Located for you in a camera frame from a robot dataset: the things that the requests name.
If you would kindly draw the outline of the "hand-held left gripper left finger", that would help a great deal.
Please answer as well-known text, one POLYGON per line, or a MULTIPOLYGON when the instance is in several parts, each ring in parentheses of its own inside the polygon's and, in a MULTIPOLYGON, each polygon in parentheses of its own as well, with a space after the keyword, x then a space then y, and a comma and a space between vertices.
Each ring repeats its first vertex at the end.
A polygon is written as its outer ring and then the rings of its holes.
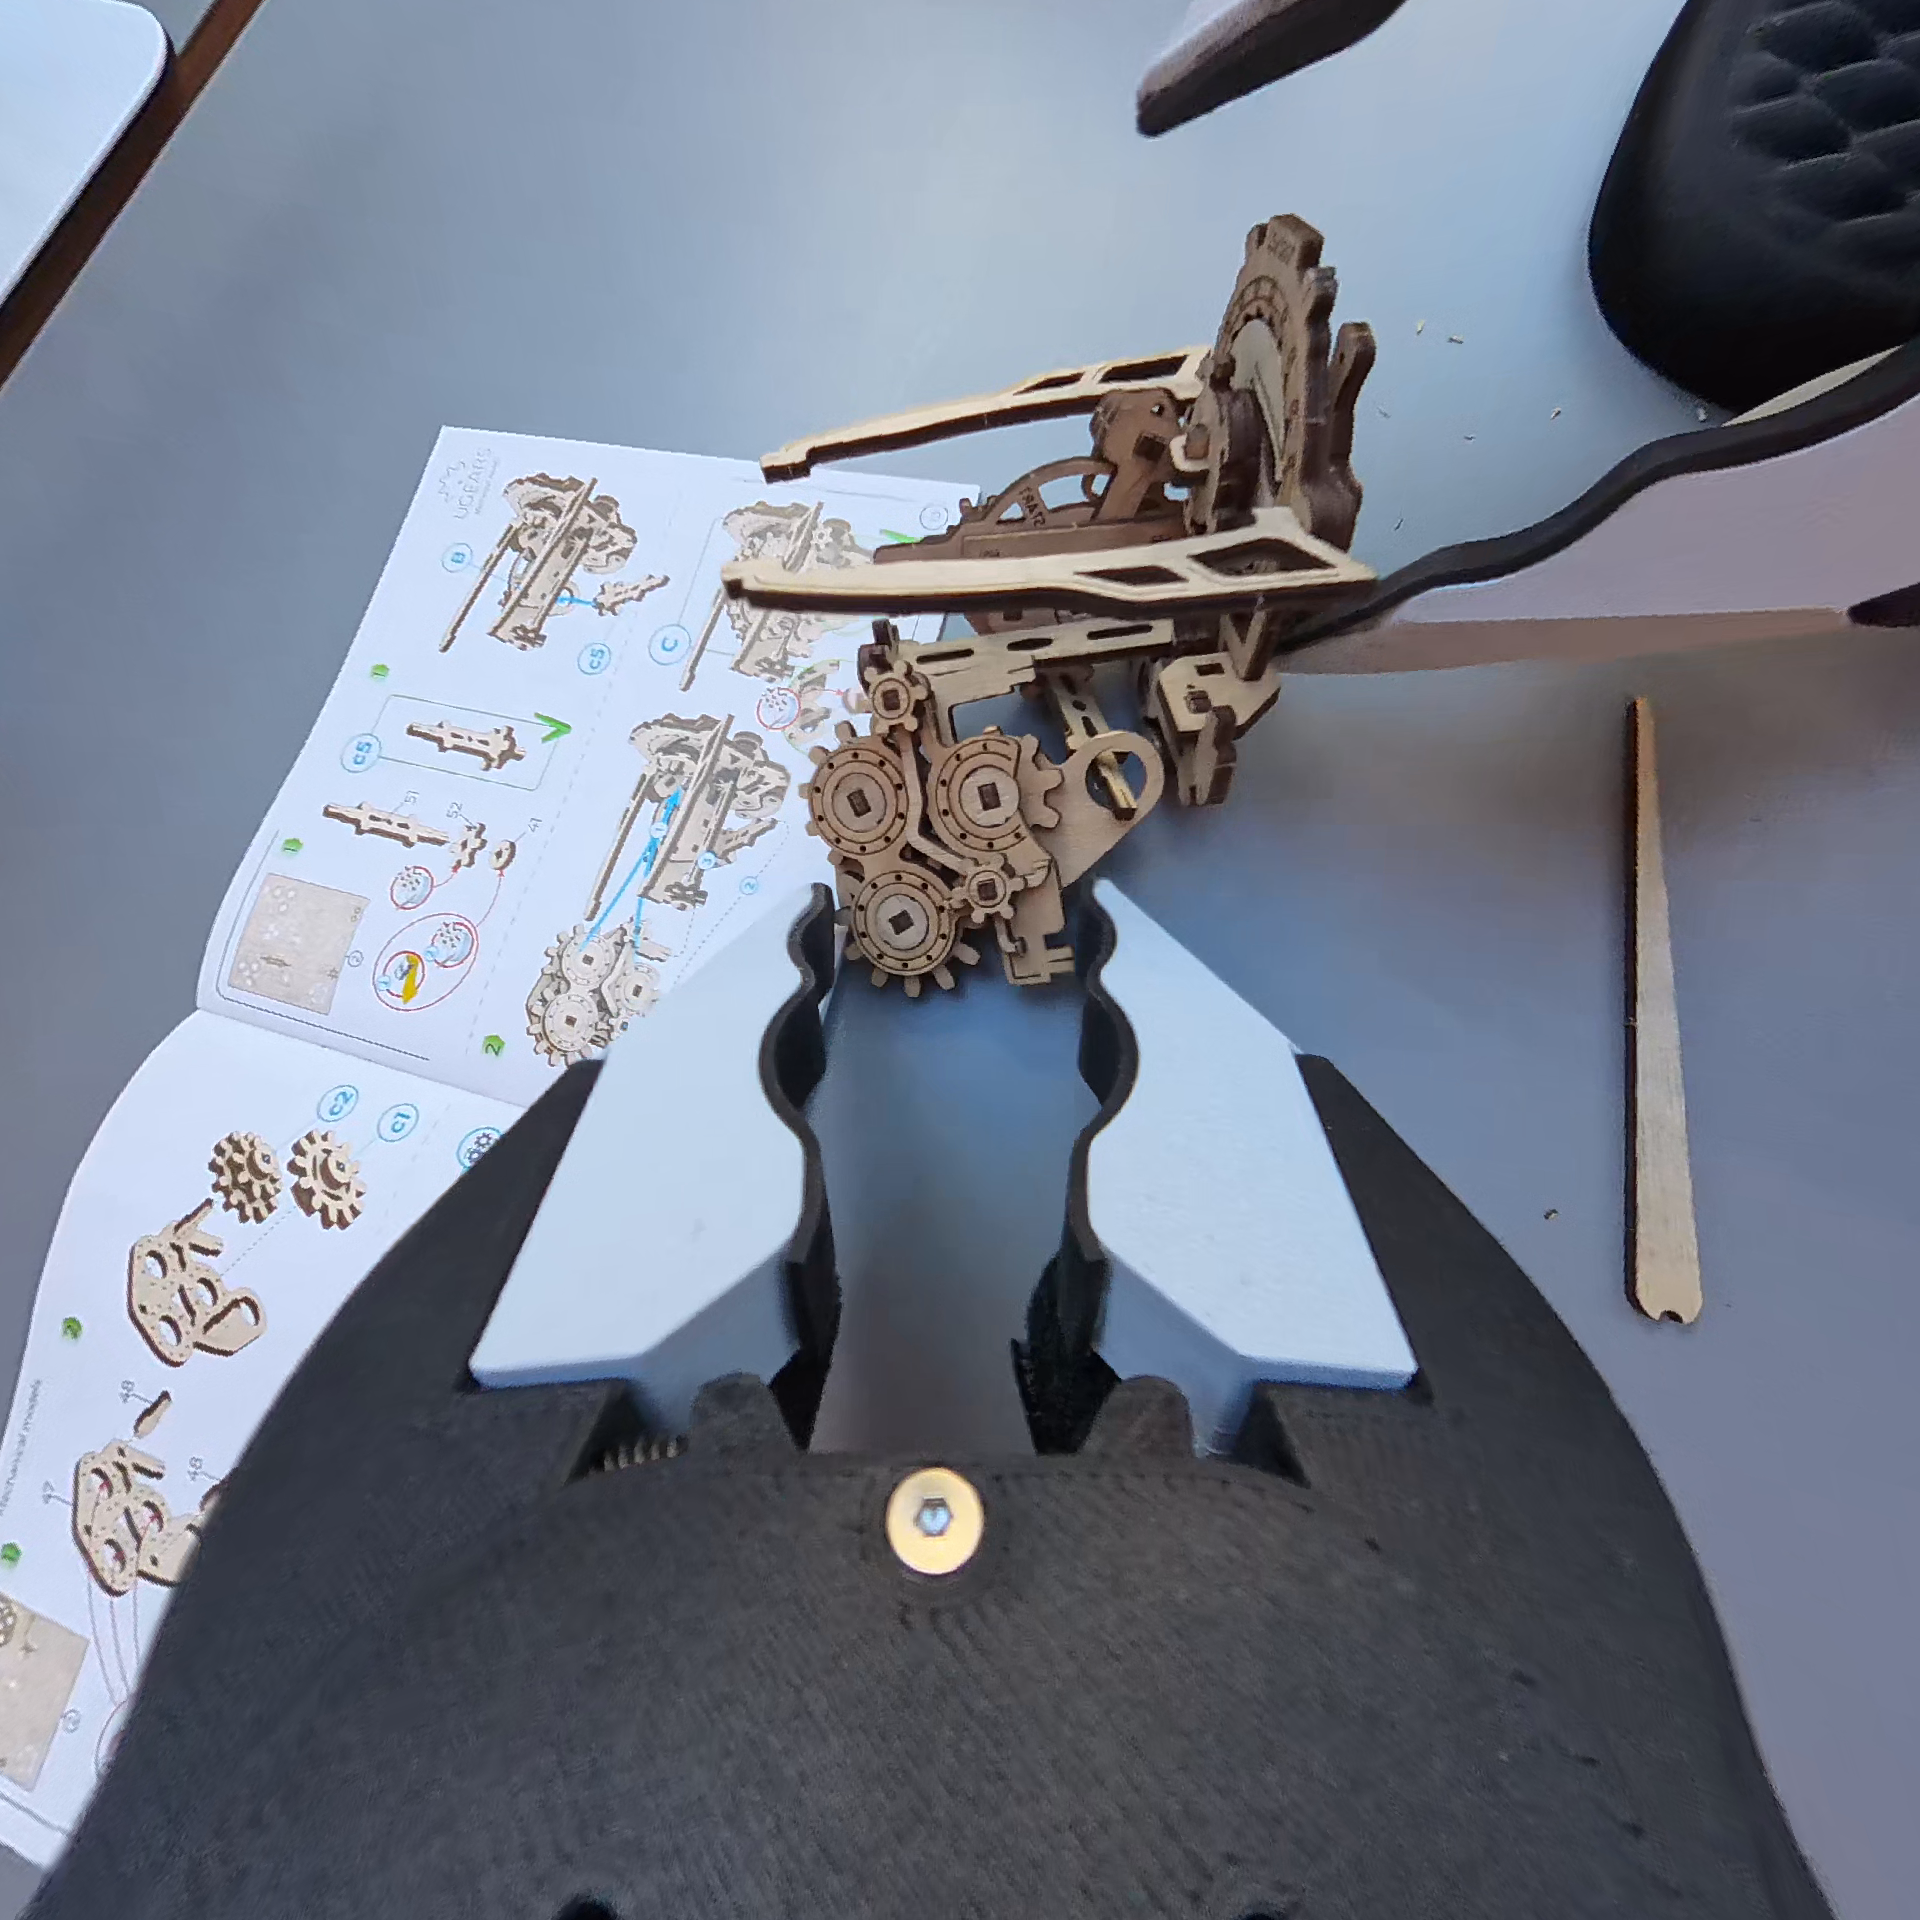
POLYGON ((826 885, 767 906, 618 1039, 471 1354, 482 1385, 623 1377, 654 1431, 749 1373, 803 1446, 837 1341, 807 1102, 837 972, 826 885))

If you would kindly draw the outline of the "black wrist rest pad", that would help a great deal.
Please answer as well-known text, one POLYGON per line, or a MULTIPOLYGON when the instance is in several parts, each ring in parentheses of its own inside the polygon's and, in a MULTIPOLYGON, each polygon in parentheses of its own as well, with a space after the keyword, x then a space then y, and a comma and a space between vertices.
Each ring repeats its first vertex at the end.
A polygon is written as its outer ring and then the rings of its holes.
POLYGON ((1689 5, 1591 226, 1597 304, 1748 413, 1916 336, 1916 5, 1689 5))

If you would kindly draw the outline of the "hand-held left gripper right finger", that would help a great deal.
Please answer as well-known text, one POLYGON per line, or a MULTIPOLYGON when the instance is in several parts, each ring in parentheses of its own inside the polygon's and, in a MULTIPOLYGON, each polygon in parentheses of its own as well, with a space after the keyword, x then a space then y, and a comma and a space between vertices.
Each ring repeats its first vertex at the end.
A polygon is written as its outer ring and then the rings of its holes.
POLYGON ((1111 881, 1078 960, 1096 1115, 1019 1347, 1035 1449, 1071 1452, 1115 1377, 1172 1383, 1209 1452, 1256 1383, 1405 1389, 1418 1363, 1296 1047, 1111 881))

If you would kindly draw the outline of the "assembly instruction booklet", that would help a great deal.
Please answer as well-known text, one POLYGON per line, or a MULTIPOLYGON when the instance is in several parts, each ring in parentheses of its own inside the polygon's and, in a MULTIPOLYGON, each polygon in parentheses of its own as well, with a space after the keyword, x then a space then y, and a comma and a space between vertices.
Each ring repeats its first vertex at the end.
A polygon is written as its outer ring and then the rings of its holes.
POLYGON ((198 1005, 63 1201, 3 1441, 3 1844, 63 1855, 203 1508, 345 1290, 549 1080, 828 880, 867 570, 977 487, 445 429, 198 1005))

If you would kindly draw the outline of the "thin wooden stick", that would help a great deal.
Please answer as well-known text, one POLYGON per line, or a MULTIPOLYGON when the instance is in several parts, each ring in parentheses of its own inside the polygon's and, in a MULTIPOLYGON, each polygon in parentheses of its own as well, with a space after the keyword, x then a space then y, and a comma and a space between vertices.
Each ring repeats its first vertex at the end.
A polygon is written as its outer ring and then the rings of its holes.
POLYGON ((1651 704, 1621 732, 1621 1272, 1651 1322, 1701 1316, 1651 704))

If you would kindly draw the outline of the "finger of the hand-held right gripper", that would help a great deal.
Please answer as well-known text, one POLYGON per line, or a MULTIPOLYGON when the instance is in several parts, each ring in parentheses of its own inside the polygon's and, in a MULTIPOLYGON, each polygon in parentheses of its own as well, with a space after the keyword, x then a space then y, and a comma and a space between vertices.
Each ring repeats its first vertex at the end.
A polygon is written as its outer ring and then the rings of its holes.
POLYGON ((1288 71, 1333 59, 1376 33, 1397 11, 1401 0, 1189 5, 1179 33, 1138 79, 1136 129, 1146 136, 1176 132, 1288 71))
POLYGON ((1644 446, 1533 527, 1397 570, 1283 669, 1626 660, 1862 628, 1916 628, 1916 344, 1644 446))

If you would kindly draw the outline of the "white flat base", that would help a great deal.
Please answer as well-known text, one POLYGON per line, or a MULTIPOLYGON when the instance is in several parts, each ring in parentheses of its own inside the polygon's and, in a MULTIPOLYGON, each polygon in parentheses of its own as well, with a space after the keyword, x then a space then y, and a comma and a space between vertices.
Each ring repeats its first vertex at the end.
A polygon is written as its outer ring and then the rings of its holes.
POLYGON ((3 298, 42 251, 133 110, 169 40, 133 5, 3 5, 3 298))

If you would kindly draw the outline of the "wooden gear model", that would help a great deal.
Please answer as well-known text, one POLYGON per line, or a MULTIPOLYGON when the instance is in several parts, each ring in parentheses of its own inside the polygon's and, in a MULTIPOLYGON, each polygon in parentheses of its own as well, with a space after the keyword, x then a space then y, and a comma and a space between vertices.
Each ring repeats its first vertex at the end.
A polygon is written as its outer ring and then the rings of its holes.
MULTIPOLYGON (((1333 307, 1319 230, 1288 214, 1261 224, 1191 403, 1162 390, 1099 403, 1086 455, 1030 468, 890 562, 1125 548, 1239 529, 1273 505, 1348 553, 1373 336, 1333 327, 1333 307)), ((1164 792, 1194 806, 1228 796, 1238 737, 1278 696, 1283 639, 1348 598, 1176 618, 876 615, 859 657, 867 737, 842 725, 803 784, 840 921, 876 982, 946 989, 987 940, 1014 988, 1063 972, 1066 885, 1164 792)))

